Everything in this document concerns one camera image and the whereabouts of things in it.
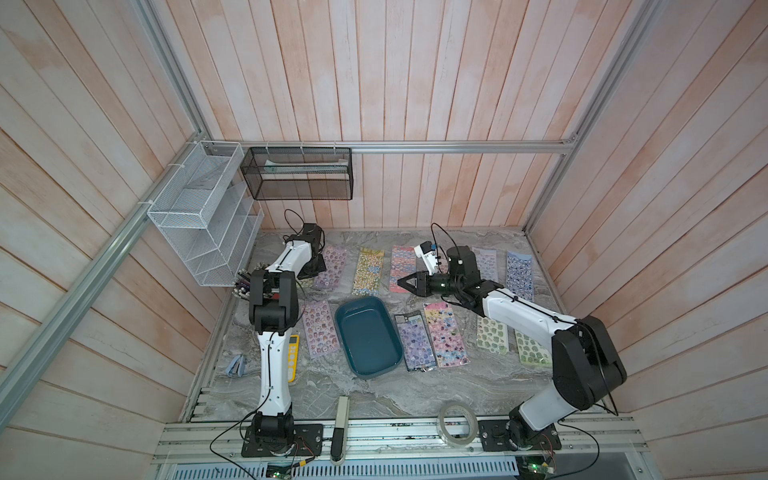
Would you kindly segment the red blue cat sticker sheet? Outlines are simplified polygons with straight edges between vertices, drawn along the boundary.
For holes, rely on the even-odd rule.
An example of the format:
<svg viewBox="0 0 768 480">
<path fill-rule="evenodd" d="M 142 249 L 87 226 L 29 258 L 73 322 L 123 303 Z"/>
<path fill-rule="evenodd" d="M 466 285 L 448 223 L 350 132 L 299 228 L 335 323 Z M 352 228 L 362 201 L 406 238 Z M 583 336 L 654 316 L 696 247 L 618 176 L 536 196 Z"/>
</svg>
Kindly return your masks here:
<svg viewBox="0 0 768 480">
<path fill-rule="evenodd" d="M 389 290 L 392 293 L 406 293 L 397 281 L 416 271 L 416 256 L 412 247 L 394 246 L 391 255 Z"/>
</svg>

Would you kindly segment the green yellow sticker sheet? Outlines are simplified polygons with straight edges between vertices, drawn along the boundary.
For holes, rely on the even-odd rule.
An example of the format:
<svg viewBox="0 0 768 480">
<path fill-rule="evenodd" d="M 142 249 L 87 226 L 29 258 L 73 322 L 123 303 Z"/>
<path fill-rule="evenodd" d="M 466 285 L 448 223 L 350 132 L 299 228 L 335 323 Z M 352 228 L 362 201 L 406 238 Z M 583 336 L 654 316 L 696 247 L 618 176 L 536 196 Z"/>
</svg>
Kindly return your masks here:
<svg viewBox="0 0 768 480">
<path fill-rule="evenodd" d="M 298 281 L 298 284 L 302 290 L 309 290 L 313 288 L 314 278 L 306 278 Z"/>
</svg>

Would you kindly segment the colourful small sticker sheet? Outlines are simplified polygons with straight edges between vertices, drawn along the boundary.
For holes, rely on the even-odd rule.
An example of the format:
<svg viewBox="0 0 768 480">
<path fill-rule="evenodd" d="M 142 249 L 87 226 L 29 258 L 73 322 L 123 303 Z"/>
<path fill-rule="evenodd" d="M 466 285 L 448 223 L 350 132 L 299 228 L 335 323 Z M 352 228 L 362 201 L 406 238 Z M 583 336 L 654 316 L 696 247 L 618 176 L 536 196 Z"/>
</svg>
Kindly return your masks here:
<svg viewBox="0 0 768 480">
<path fill-rule="evenodd" d="M 362 248 L 351 293 L 356 296 L 377 296 L 379 292 L 384 252 Z"/>
</svg>

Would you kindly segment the light blue sticker sheet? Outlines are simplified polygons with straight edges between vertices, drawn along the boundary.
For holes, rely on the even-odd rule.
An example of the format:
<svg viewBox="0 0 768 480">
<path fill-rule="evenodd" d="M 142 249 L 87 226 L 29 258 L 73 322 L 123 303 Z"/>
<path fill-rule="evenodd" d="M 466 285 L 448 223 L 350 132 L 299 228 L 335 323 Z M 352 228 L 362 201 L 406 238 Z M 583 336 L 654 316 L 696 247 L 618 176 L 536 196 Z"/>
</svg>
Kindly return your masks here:
<svg viewBox="0 0 768 480">
<path fill-rule="evenodd" d="M 476 263 L 483 280 L 498 281 L 497 251 L 474 248 Z"/>
</svg>

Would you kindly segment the purple sticker sheet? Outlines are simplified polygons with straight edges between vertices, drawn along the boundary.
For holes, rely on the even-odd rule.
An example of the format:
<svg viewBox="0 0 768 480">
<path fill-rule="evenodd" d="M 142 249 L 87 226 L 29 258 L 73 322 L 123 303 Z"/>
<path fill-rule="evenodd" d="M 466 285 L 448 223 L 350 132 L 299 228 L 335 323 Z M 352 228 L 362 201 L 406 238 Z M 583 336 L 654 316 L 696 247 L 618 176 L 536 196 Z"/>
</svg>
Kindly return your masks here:
<svg viewBox="0 0 768 480">
<path fill-rule="evenodd" d="M 436 369 L 435 353 L 422 314 L 419 311 L 396 314 L 395 324 L 403 346 L 406 369 L 409 372 Z"/>
</svg>

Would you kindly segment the pink yellow cat sticker sheet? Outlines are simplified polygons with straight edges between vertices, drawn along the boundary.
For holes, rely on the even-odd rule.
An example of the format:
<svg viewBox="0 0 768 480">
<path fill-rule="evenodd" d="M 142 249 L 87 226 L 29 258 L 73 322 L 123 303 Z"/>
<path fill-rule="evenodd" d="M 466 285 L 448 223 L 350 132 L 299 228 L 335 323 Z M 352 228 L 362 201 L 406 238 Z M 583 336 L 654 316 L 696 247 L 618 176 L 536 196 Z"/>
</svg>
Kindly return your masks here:
<svg viewBox="0 0 768 480">
<path fill-rule="evenodd" d="M 437 366 L 467 365 L 469 357 L 452 307 L 446 302 L 426 304 L 424 314 Z"/>
</svg>

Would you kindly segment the teal storage box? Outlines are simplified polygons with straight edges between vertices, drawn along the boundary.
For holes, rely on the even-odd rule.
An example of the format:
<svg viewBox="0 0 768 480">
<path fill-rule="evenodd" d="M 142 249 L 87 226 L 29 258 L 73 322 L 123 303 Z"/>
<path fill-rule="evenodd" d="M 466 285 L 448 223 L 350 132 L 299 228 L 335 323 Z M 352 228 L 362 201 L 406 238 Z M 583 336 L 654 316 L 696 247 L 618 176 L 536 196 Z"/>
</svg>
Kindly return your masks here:
<svg viewBox="0 0 768 480">
<path fill-rule="evenodd" d="M 357 377 L 378 377 L 403 360 L 397 329 L 379 298 L 365 296 L 340 305 L 335 323 L 349 367 Z"/>
</svg>

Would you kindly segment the dark blue sticker sheet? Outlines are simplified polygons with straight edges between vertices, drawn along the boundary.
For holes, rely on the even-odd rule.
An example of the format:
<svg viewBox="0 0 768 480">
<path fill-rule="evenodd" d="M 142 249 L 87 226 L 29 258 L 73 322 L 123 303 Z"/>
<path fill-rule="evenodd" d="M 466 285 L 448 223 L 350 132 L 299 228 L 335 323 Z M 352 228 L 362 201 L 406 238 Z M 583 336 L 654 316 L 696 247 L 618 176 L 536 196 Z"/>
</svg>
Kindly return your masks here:
<svg viewBox="0 0 768 480">
<path fill-rule="evenodd" d="M 508 290 L 524 300 L 534 300 L 533 257 L 508 251 L 506 280 Z"/>
</svg>

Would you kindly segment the pink round sticker sheet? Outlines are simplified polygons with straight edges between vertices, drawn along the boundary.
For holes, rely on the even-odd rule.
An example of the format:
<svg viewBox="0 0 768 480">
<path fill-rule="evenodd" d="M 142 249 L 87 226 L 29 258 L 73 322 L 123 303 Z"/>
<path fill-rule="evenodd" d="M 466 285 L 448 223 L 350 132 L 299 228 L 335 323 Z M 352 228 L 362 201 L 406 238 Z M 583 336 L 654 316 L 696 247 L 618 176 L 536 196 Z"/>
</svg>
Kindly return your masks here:
<svg viewBox="0 0 768 480">
<path fill-rule="evenodd" d="M 304 306 L 303 325 L 309 355 L 312 359 L 333 354 L 340 342 L 330 306 L 326 301 L 308 302 Z"/>
</svg>

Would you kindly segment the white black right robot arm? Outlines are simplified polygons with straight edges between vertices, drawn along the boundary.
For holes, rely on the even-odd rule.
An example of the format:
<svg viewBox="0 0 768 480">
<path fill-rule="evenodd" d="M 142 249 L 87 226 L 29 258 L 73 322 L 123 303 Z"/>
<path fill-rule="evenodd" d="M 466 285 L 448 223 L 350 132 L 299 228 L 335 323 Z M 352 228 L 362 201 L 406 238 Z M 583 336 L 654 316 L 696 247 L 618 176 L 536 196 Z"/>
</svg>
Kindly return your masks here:
<svg viewBox="0 0 768 480">
<path fill-rule="evenodd" d="M 554 312 L 482 278 L 475 254 L 466 246 L 447 250 L 445 273 L 439 269 L 435 244 L 423 242 L 414 253 L 426 268 L 400 278 L 400 287 L 419 297 L 452 296 L 459 306 L 523 333 L 550 353 L 552 380 L 509 414 L 507 435 L 517 448 L 565 417 L 591 408 L 627 380 L 601 320 Z"/>
</svg>

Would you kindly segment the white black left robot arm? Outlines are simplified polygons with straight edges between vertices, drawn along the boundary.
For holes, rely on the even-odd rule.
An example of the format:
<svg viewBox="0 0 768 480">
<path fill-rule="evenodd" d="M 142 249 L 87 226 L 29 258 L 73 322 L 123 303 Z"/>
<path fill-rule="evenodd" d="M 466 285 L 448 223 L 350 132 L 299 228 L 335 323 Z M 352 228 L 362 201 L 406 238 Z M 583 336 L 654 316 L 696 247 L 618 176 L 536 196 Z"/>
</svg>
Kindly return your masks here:
<svg viewBox="0 0 768 480">
<path fill-rule="evenodd" d="M 252 417 L 252 437 L 274 451 L 293 443 L 288 344 L 300 317 L 298 281 L 325 271 L 325 234 L 315 223 L 287 236 L 284 250 L 265 268 L 250 273 L 249 322 L 260 353 L 260 399 Z"/>
</svg>

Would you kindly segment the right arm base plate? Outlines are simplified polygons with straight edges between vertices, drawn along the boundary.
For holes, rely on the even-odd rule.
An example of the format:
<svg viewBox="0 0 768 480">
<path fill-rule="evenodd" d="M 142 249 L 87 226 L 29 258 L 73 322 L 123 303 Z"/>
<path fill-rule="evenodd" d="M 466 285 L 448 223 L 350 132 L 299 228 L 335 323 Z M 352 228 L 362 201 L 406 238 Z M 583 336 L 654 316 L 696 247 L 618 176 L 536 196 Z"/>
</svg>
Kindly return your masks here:
<svg viewBox="0 0 768 480">
<path fill-rule="evenodd" d="M 562 443 L 554 425 L 533 431 L 522 421 L 514 419 L 480 420 L 478 422 L 482 448 L 485 452 L 560 450 Z"/>
</svg>

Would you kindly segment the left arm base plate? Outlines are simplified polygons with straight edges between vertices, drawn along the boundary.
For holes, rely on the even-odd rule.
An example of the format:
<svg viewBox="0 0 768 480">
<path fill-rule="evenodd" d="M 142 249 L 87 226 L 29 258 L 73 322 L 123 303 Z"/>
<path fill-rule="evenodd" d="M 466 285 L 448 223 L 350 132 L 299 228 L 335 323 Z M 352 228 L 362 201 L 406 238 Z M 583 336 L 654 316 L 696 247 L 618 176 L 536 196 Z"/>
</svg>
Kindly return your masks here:
<svg viewBox="0 0 768 480">
<path fill-rule="evenodd" d="M 244 458 L 303 456 L 322 453 L 324 426 L 320 423 L 291 425 L 289 428 L 251 425 L 241 448 Z"/>
</svg>

